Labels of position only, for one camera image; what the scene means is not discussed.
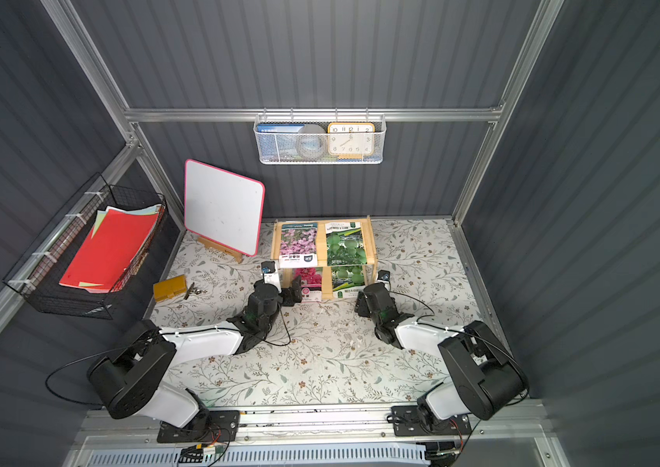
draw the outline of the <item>yellow box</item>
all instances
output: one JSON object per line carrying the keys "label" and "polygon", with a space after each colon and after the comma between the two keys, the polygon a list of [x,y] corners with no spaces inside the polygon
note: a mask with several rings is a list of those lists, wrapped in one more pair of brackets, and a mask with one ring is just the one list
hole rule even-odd
{"label": "yellow box", "polygon": [[153,299],[157,303],[185,292],[187,292],[187,279],[184,274],[153,284]]}

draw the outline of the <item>floral tablecloth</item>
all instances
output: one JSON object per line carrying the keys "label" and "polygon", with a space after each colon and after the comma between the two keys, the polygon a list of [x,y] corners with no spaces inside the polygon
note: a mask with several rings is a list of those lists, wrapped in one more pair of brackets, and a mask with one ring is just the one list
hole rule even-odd
{"label": "floral tablecloth", "polygon": [[[372,225],[379,266],[392,273],[393,291],[427,302],[436,311],[432,321],[454,325],[479,318],[445,220],[376,220]],[[261,277],[271,237],[272,224],[263,224],[257,256],[238,265],[188,232],[169,276],[185,274],[188,284],[194,281],[204,292],[158,304],[153,322],[183,327],[237,314]],[[419,303],[393,296],[400,313],[428,314]],[[415,400],[448,378],[441,360],[378,341],[371,320],[358,317],[353,305],[354,299],[344,299],[283,308],[291,345],[263,342],[238,356],[192,360],[171,368],[165,379],[198,392],[209,406],[249,406]],[[287,341],[280,318],[267,340]]]}

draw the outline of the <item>black wire basket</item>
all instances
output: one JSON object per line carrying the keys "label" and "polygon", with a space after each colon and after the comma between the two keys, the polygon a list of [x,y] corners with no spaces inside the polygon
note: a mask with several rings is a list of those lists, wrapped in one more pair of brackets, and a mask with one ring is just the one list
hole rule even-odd
{"label": "black wire basket", "polygon": [[[113,206],[129,211],[156,204],[161,204],[162,208],[158,211],[155,226],[143,247],[130,261],[129,267],[117,279],[110,292],[92,294],[82,288],[60,285],[60,279],[93,227],[97,210]],[[17,271],[23,263],[19,260],[5,276],[3,283],[23,296],[26,302],[38,312],[111,320],[111,312],[116,308],[115,304],[125,300],[126,286],[135,278],[147,258],[151,242],[161,229],[162,220],[166,214],[166,200],[159,193],[105,184],[74,216],[67,228],[58,235],[49,248],[42,252],[39,262],[25,279],[15,279]]]}

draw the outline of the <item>dark gray wall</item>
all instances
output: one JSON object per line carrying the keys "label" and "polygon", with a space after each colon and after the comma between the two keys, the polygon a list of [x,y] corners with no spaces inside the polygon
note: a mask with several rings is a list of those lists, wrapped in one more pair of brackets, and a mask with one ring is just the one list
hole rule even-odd
{"label": "dark gray wall", "polygon": [[571,464],[660,465],[660,2],[567,2],[465,234]]}
{"label": "dark gray wall", "polygon": [[451,214],[487,124],[389,123],[384,160],[369,165],[265,165],[251,123],[143,123],[184,196],[184,162],[260,180],[271,218]]}
{"label": "dark gray wall", "polygon": [[497,105],[537,0],[75,2],[131,107]]}
{"label": "dark gray wall", "polygon": [[[122,146],[39,2],[0,2],[0,279]],[[136,164],[121,183],[142,180]],[[173,243],[151,253],[141,277],[158,277]],[[150,293],[150,286],[141,290]],[[0,335],[0,465],[60,465],[85,408],[52,397],[46,374],[108,348],[144,311],[145,304],[129,304],[111,322],[40,314],[27,305],[18,311]],[[60,375],[55,386],[93,400],[83,370]]]}
{"label": "dark gray wall", "polygon": [[41,5],[0,2],[0,279],[122,144]]}
{"label": "dark gray wall", "polygon": [[[158,108],[490,107],[538,3],[75,2],[129,105]],[[264,166],[248,124],[144,128],[180,192],[187,158],[212,162],[283,218],[451,214],[485,125],[391,124],[382,164],[353,168]]]}

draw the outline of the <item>green vegetable seed packet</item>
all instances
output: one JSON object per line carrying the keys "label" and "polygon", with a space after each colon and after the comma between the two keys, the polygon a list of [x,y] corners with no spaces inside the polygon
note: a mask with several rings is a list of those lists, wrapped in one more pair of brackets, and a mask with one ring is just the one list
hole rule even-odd
{"label": "green vegetable seed packet", "polygon": [[354,266],[366,264],[361,224],[358,222],[328,222],[327,266]]}
{"label": "green vegetable seed packet", "polygon": [[335,298],[355,297],[364,288],[363,266],[334,266],[332,294]]}

